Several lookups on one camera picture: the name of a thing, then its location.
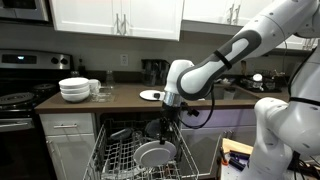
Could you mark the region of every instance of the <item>dark countertop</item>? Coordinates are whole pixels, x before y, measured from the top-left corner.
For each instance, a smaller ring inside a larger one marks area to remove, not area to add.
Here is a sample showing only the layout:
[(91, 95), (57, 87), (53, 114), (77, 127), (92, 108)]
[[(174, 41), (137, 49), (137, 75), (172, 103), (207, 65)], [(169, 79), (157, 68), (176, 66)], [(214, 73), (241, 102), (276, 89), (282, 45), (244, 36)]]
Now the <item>dark countertop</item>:
[[(107, 113), (107, 112), (152, 112), (161, 110), (161, 101), (146, 101), (139, 97), (144, 90), (163, 91), (164, 86), (147, 87), (142, 84), (117, 84), (113, 102), (90, 102), (85, 100), (81, 103), (66, 102), (60, 93), (55, 94), (35, 108), (38, 114), (52, 113)], [(257, 99), (246, 100), (216, 100), (215, 109), (252, 109), (259, 98), (274, 97), (288, 101), (289, 95), (286, 89), (282, 93), (253, 93), (242, 89)], [(198, 110), (208, 110), (211, 106), (209, 100), (187, 101), (188, 105)]]

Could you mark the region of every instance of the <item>white robotic arm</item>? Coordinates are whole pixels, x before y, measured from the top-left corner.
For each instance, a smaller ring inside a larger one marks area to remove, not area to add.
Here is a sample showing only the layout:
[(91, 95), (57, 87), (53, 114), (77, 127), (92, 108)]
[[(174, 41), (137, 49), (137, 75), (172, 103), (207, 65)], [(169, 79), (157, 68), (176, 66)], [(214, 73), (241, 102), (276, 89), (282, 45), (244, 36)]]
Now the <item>white robotic arm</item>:
[[(190, 61), (174, 61), (165, 87), (164, 106), (177, 106), (180, 96), (188, 100), (207, 96), (214, 79), (232, 64), (261, 56), (292, 34), (320, 37), (318, 7), (318, 0), (278, 0), (202, 63), (193, 66)], [(320, 154), (319, 57), (317, 49), (297, 74), (289, 104), (274, 98), (264, 98), (256, 104), (257, 139), (250, 163), (239, 179), (283, 179), (293, 151)]]

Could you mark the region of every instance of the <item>gray wall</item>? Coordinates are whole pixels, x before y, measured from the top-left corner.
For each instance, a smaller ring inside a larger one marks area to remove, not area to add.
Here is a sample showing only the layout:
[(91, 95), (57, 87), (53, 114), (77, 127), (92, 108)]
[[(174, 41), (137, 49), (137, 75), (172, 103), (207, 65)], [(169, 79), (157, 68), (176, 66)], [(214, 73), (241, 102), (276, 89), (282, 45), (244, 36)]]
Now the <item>gray wall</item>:
[[(201, 62), (231, 36), (181, 32), (179, 42), (96, 36), (56, 32), (53, 27), (0, 24), (0, 48), (36, 49), (72, 54), (81, 57), (88, 70), (140, 71), (144, 58), (189, 59)], [(129, 66), (120, 66), (120, 54), (129, 55)], [(290, 73), (302, 57), (269, 56), (247, 60), (248, 70), (277, 69)], [(240, 74), (240, 63), (226, 74)]]

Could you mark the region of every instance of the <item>dish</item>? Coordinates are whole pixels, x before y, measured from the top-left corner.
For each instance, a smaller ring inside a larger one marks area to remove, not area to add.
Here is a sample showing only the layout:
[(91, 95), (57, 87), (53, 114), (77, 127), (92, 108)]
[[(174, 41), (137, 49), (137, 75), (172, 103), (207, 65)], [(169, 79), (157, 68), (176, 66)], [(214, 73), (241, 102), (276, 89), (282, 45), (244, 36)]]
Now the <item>dish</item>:
[(165, 92), (157, 91), (157, 90), (145, 90), (140, 93), (140, 97), (144, 100), (148, 101), (162, 101), (164, 98)]
[(88, 85), (89, 80), (87, 78), (67, 78), (59, 81), (60, 88), (62, 89), (78, 89)]
[(79, 94), (65, 94), (61, 92), (62, 98), (69, 102), (81, 102), (85, 100), (89, 96), (89, 94), (90, 94), (90, 90), (84, 93), (79, 93)]
[(77, 88), (77, 89), (63, 89), (60, 88), (61, 92), (64, 94), (79, 94), (79, 93), (84, 93), (89, 90), (89, 85), (82, 87), (82, 88)]
[(170, 151), (165, 148), (154, 148), (146, 151), (140, 158), (144, 167), (154, 167), (167, 163), (170, 160)]
[(157, 141), (151, 141), (151, 142), (148, 142), (146, 144), (143, 144), (142, 146), (140, 146), (133, 154), (133, 159), (134, 161), (139, 164), (139, 165), (142, 165), (144, 166), (144, 164), (142, 164), (141, 160), (143, 159), (142, 156), (144, 155), (144, 153), (146, 153), (147, 151), (149, 150), (152, 150), (152, 149), (157, 149), (157, 148), (160, 148), (160, 149), (165, 149), (167, 151), (169, 151), (169, 158), (166, 160), (169, 161), (171, 159), (174, 158), (174, 156), (176, 155), (177, 153), (177, 149), (176, 147), (171, 143), (171, 142), (168, 142), (166, 141), (165, 144), (161, 145), (160, 144), (160, 141), (157, 140)]

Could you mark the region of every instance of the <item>electrical outlet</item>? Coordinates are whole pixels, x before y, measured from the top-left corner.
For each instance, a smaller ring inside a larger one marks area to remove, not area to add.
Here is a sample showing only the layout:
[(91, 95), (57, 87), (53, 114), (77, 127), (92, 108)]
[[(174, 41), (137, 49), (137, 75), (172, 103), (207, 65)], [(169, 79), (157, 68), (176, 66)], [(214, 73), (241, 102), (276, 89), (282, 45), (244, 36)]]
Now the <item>electrical outlet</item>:
[(121, 66), (128, 66), (129, 65), (128, 54), (120, 54), (120, 65)]

